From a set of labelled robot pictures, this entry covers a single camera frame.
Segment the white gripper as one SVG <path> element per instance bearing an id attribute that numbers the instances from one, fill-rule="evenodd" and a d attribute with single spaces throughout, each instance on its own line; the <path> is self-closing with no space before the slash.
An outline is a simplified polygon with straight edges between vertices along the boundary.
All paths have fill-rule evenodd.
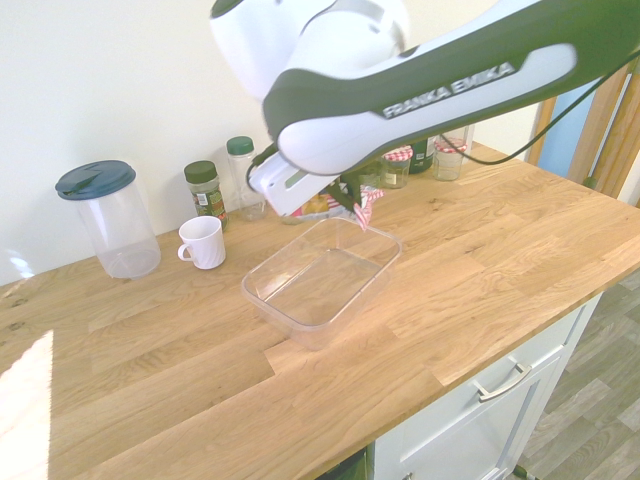
<path id="1" fill-rule="evenodd" d="M 355 205 L 362 202 L 359 175 L 345 174 L 344 182 L 337 179 L 337 175 L 306 172 L 274 154 L 252 170 L 248 182 L 279 216 L 292 215 L 324 188 L 340 205 L 354 211 Z"/>

